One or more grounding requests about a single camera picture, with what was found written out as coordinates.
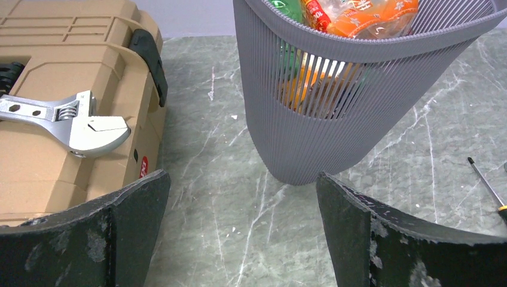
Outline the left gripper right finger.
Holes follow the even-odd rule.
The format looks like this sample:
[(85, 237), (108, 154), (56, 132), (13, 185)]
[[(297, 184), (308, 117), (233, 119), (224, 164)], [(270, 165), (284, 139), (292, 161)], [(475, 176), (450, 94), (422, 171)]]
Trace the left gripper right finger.
[(506, 239), (417, 218), (327, 173), (316, 192), (338, 286), (505, 286)]

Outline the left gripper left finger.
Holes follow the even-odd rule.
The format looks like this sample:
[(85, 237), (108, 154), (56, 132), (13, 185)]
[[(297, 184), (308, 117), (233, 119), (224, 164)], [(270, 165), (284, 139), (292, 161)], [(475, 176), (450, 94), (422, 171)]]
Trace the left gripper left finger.
[(159, 169), (62, 212), (1, 227), (1, 285), (142, 286), (170, 187)]

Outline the grey mesh waste bin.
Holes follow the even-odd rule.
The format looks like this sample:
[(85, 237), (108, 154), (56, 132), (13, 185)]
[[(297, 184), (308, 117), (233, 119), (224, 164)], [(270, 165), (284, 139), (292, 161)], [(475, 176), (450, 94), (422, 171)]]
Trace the grey mesh waste bin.
[[(482, 34), (506, 17), (505, 1), (419, 1), (405, 36), (353, 39), (297, 23), (269, 1), (234, 1), (251, 138), (279, 181), (304, 185), (361, 161)], [(325, 72), (305, 113), (280, 102), (302, 66)]]

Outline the small orange juice bottle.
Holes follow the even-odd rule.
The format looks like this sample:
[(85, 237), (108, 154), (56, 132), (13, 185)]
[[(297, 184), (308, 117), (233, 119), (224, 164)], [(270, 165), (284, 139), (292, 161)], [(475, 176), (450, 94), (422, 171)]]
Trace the small orange juice bottle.
[(304, 109), (308, 107), (308, 103), (305, 103), (306, 97), (309, 97), (314, 86), (325, 78), (325, 72), (319, 72), (318, 69), (312, 71), (311, 67), (302, 66), (298, 75), (279, 86), (280, 102), (293, 111), (305, 113)]

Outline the orange bottle pack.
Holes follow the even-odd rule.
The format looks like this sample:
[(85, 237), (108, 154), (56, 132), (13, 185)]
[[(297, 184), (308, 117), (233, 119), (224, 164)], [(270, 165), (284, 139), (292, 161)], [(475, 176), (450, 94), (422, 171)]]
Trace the orange bottle pack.
[(419, 2), (412, 0), (306, 0), (300, 4), (313, 29), (355, 39), (405, 36), (419, 10)]

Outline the green plastic bottle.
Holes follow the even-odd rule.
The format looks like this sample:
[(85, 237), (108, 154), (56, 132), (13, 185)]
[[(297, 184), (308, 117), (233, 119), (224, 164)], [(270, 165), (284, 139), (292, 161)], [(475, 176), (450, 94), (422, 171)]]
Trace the green plastic bottle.
[(275, 8), (297, 23), (304, 24), (305, 18), (299, 0), (269, 0)]

